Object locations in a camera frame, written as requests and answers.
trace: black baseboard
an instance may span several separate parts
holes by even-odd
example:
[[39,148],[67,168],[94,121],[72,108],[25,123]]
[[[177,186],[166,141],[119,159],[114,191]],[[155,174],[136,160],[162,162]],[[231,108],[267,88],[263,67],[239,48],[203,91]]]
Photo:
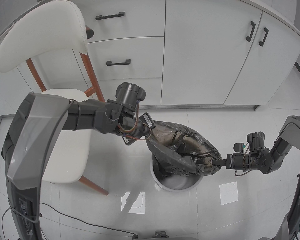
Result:
[[300,66],[299,66],[299,64],[297,62],[295,62],[295,66],[298,69],[298,71],[300,72]]

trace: plastic bag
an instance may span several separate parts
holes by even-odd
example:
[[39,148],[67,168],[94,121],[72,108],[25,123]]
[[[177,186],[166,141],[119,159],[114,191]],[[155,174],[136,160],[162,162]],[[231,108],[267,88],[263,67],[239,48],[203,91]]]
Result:
[[177,123],[154,121],[156,128],[147,140],[152,152],[153,170],[158,180],[172,174],[181,176],[213,175],[221,166],[218,150],[197,131]]

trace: drawer handle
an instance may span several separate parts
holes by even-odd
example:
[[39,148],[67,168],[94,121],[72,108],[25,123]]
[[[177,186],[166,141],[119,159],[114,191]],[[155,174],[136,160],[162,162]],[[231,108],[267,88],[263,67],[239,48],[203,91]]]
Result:
[[116,62],[116,63],[112,63],[112,61],[106,61],[107,66],[129,65],[130,63],[131,63],[131,59],[126,59],[125,62]]
[[124,17],[124,16],[125,16],[125,12],[119,12],[118,14],[115,14],[115,15],[108,15],[108,16],[99,15],[96,17],[96,20],[113,18],[113,17]]
[[268,30],[267,28],[264,28],[264,31],[265,31],[265,37],[263,38],[263,41],[260,41],[260,42],[259,42],[259,45],[260,45],[260,46],[263,46],[263,45],[265,44],[265,40],[266,40],[267,35],[268,35],[268,33],[269,33],[269,30]]
[[251,24],[251,26],[252,26],[252,30],[251,30],[250,36],[247,36],[247,37],[246,37],[246,40],[247,40],[248,42],[251,42],[251,39],[252,39],[252,36],[253,36],[253,33],[254,33],[254,29],[255,29],[255,26],[256,26],[255,22],[253,22],[253,21],[251,21],[250,24]]

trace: cylindrical motor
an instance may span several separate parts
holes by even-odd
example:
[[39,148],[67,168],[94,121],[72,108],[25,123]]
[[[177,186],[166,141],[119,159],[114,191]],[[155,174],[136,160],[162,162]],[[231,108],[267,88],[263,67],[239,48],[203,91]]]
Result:
[[263,132],[249,133],[247,142],[249,143],[250,152],[264,148],[265,134]]
[[124,82],[118,86],[115,97],[117,98],[116,102],[121,103],[134,113],[136,111],[137,102],[145,99],[146,92],[135,84]]

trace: white chair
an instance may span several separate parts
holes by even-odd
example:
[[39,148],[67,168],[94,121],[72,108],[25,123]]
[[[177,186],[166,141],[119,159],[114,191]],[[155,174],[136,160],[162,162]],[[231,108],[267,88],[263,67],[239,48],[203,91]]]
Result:
[[[92,87],[85,92],[76,89],[46,90],[31,57],[55,49],[74,49],[80,52]],[[74,3],[65,0],[51,1],[32,10],[15,24],[0,45],[0,72],[8,72],[24,61],[27,62],[42,93],[80,102],[96,92],[98,99],[104,101],[87,55],[84,19]],[[90,138],[91,130],[62,131],[50,156],[43,180],[51,183],[72,183],[78,180],[108,195],[106,190],[82,176],[89,155]]]

